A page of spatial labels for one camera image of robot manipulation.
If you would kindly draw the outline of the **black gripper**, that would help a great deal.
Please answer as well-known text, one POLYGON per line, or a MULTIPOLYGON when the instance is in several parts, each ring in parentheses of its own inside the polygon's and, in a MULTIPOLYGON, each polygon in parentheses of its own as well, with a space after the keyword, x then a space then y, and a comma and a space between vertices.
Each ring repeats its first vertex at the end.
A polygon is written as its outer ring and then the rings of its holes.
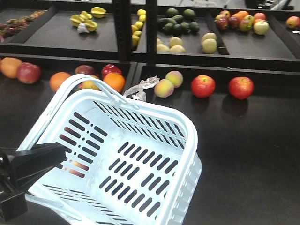
POLYGON ((25 192, 66 159, 58 142, 35 144, 30 150, 0 150, 0 219, 7 222, 27 212, 25 192))

